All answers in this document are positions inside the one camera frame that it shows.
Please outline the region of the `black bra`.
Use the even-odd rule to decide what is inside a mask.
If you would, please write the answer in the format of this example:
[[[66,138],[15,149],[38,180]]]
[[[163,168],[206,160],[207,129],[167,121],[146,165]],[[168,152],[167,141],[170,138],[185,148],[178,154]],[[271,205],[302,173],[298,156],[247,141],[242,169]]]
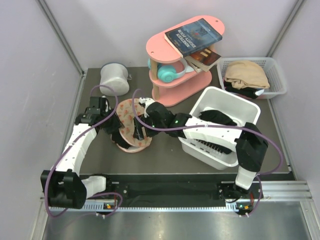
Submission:
[[[129,149],[133,147],[129,143],[127,143],[123,137],[121,136],[120,132],[114,132],[110,135],[111,140],[113,143],[117,144],[119,147],[124,148],[124,149]]]

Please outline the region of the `floral mesh laundry bag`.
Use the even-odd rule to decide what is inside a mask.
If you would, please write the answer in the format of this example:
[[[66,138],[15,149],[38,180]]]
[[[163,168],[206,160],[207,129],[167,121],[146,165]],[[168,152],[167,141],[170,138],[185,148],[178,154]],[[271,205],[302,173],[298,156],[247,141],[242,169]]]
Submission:
[[[137,153],[140,152],[142,150],[144,150],[145,148],[147,148],[151,142],[152,142],[152,138],[151,137],[147,137],[145,128],[143,127],[143,133],[144,133],[144,139],[143,140],[138,140],[134,138],[134,112],[133,112],[133,108],[132,105],[135,108],[135,112],[137,113],[137,115],[142,115],[144,116],[144,112],[145,109],[144,107],[142,107],[139,104],[139,99],[135,98],[134,101],[132,101],[132,99],[126,99],[122,102],[120,102],[117,106],[116,109],[116,113],[119,116],[119,119],[121,120],[121,122],[124,124],[124,128],[119,129],[119,132],[121,134],[121,136],[123,137],[123,139],[130,145],[132,145],[132,147],[130,147],[129,149],[124,149],[122,147],[118,147],[126,152],[126,153]]]

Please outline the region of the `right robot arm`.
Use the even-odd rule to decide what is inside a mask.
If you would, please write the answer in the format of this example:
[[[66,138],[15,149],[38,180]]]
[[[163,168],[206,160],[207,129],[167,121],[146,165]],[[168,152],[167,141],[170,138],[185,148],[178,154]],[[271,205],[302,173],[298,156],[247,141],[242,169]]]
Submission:
[[[144,108],[142,114],[134,114],[134,138],[154,137],[164,132],[172,138],[204,141],[224,147],[235,153],[238,172],[233,184],[235,197],[245,198],[252,191],[252,183],[261,170],[268,149],[268,140],[255,124],[247,122],[243,127],[205,121],[202,117],[187,113],[173,114],[163,104],[152,98],[139,98]]]

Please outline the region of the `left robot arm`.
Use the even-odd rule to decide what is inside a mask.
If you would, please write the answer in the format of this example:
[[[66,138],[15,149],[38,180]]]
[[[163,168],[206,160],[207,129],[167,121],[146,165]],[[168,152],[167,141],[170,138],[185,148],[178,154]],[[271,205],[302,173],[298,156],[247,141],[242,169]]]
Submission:
[[[86,153],[100,131],[113,134],[123,127],[106,97],[92,96],[89,106],[74,122],[65,149],[50,170],[40,176],[46,208],[81,209],[88,198],[98,194],[109,198],[114,191],[104,175],[80,178]]]

